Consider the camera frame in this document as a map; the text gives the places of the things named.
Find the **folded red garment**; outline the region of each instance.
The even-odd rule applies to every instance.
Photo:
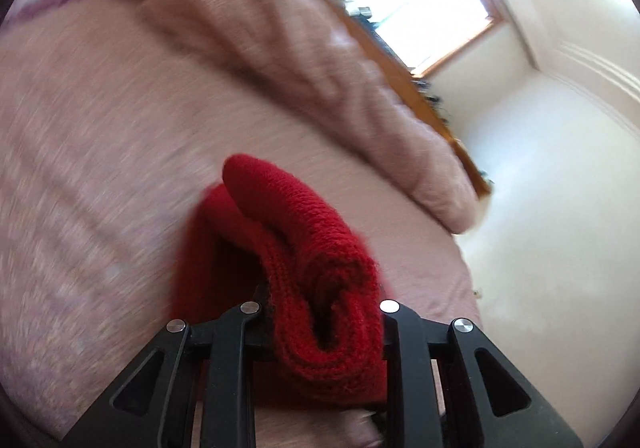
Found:
[[[329,404],[383,401],[377,266],[337,211],[291,174],[239,154],[225,162],[204,213],[247,257],[232,254],[244,264],[230,282],[246,291],[257,270],[266,277],[274,349],[295,388]]]

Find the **window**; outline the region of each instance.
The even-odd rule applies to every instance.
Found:
[[[430,72],[496,20],[481,0],[346,1],[348,10],[370,10],[376,33],[416,76]]]

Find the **mattress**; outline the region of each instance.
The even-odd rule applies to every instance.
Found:
[[[335,206],[399,301],[479,321],[436,220],[252,78],[170,45],[127,0],[73,0],[12,24],[0,70],[0,383],[53,436],[172,318],[193,209],[235,152]],[[317,428],[332,417],[258,410],[258,445],[344,446]]]

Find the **triangular cutout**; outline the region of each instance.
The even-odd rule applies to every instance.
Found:
[[[488,350],[476,350],[476,361],[491,410],[496,417],[503,417],[529,406],[531,398]]]
[[[149,410],[163,361],[164,352],[153,352],[113,399],[114,408],[139,417],[145,415]]]

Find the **silver screw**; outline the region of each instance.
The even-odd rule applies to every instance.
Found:
[[[396,313],[400,309],[400,304],[395,300],[383,300],[380,302],[380,311],[383,313]]]
[[[458,329],[461,333],[470,333],[474,329],[474,324],[471,320],[466,318],[458,318],[453,322],[453,327]]]
[[[187,324],[184,322],[184,320],[180,320],[179,318],[177,318],[175,320],[171,320],[171,322],[169,322],[166,325],[166,329],[170,333],[180,333],[180,332],[184,331],[185,327],[187,327]]]
[[[244,302],[240,306],[240,311],[242,311],[244,314],[258,313],[258,311],[260,311],[260,304],[252,300]]]

